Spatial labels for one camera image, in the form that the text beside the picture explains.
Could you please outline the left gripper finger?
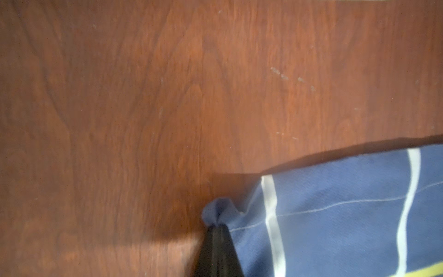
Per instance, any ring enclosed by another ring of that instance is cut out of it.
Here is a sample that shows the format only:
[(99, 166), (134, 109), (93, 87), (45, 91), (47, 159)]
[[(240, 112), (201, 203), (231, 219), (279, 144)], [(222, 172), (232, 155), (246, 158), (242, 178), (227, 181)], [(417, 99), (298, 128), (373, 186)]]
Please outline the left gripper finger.
[(207, 229), (193, 276), (244, 277), (226, 225), (213, 225)]

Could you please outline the blue plaid pillowcase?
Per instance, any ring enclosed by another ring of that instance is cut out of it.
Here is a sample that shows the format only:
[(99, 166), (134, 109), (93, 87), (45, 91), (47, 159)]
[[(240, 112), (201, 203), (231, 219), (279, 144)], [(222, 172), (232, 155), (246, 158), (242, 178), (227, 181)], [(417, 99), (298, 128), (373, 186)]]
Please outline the blue plaid pillowcase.
[(226, 225), (247, 277), (440, 277), (443, 147), (379, 152), (264, 175)]

